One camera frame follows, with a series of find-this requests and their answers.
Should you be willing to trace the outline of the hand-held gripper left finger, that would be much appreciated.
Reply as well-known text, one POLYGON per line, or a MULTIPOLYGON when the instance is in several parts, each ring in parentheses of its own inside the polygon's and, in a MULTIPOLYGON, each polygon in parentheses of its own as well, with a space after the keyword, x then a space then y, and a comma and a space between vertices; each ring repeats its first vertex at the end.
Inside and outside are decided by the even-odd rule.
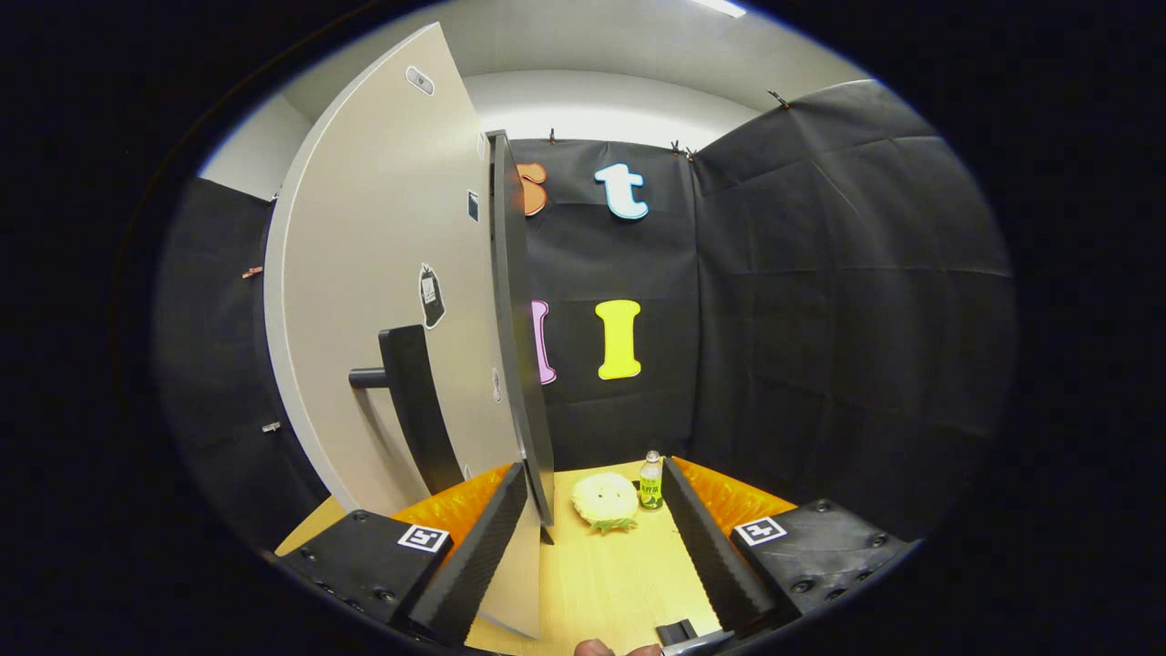
POLYGON ((349 512, 278 560, 375 625, 461 648, 527 498, 525 465, 497 466, 391 519, 349 512))

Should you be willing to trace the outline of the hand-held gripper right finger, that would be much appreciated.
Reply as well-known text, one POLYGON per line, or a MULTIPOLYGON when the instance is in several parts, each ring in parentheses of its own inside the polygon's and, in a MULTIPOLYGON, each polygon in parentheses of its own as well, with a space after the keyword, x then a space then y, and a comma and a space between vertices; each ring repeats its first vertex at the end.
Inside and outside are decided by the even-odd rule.
POLYGON ((822 614, 916 545, 831 499, 795 506, 684 458, 666 458, 662 494, 726 632, 777 630, 822 614))

